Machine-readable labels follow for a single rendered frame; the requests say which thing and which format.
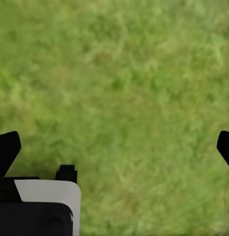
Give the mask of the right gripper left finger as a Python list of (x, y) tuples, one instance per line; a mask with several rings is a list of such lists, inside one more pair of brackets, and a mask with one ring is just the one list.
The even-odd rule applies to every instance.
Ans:
[(21, 150), (17, 131), (0, 135), (0, 183)]

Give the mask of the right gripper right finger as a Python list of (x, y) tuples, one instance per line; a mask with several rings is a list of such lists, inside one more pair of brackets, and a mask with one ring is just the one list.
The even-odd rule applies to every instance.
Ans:
[(221, 131), (217, 142), (217, 149), (229, 165), (229, 132)]

